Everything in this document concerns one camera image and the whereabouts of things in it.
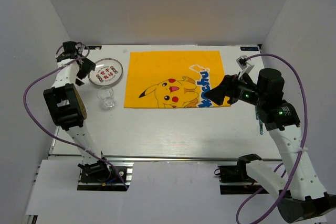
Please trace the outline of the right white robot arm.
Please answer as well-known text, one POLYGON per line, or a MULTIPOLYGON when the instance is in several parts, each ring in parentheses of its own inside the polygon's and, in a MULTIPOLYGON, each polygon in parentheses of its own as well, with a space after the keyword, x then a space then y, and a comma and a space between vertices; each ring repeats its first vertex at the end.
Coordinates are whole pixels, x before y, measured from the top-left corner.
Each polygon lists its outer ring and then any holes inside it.
POLYGON ((300 120, 292 104, 284 100, 284 79, 276 69, 262 69, 253 83, 246 73, 226 75, 219 86, 205 92, 217 105, 228 97, 228 103, 244 101, 254 105, 274 141, 287 172, 284 180, 256 154, 241 156, 237 162, 238 177, 253 179, 275 199, 283 220, 293 223, 320 217, 335 210, 335 195, 327 193, 320 182, 307 150, 301 146, 300 120))

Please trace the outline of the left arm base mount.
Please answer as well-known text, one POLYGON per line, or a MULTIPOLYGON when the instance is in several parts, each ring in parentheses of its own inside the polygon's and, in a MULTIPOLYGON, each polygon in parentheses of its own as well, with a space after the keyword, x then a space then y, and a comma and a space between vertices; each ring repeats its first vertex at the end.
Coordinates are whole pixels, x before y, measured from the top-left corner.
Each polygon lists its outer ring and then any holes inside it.
POLYGON ((97 161, 94 164, 78 164, 80 174, 78 191, 127 191, 132 177, 132 167, 110 165, 97 161))

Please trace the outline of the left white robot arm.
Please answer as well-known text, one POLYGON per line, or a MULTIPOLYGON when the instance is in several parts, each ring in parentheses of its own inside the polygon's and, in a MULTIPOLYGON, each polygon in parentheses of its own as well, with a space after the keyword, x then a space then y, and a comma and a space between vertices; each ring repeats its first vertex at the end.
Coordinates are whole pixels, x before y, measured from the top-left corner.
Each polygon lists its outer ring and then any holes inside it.
POLYGON ((62 128, 79 150, 83 161, 81 168, 89 167, 103 159, 86 126, 87 111, 77 87, 96 64, 82 54, 83 44, 67 41, 56 52, 57 66, 60 68, 51 88, 44 90, 43 96, 54 124, 62 128))

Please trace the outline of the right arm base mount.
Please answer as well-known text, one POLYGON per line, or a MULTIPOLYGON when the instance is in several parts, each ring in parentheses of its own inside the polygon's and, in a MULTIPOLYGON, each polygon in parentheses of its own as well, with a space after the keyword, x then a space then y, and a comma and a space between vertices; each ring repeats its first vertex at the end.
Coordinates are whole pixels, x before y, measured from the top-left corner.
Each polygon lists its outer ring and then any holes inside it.
POLYGON ((260 194, 268 194, 251 178, 242 178, 236 165, 218 166, 214 175, 219 179, 221 195, 252 195, 260 189, 260 194))

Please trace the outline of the yellow pikachu cloth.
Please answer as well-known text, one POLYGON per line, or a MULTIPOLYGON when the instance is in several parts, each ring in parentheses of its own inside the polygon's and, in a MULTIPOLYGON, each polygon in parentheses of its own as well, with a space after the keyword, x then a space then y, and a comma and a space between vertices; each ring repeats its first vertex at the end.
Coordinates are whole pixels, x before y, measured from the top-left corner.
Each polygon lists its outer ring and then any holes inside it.
POLYGON ((224 77, 219 51, 132 52, 124 107, 133 109, 212 108, 205 93, 224 77))

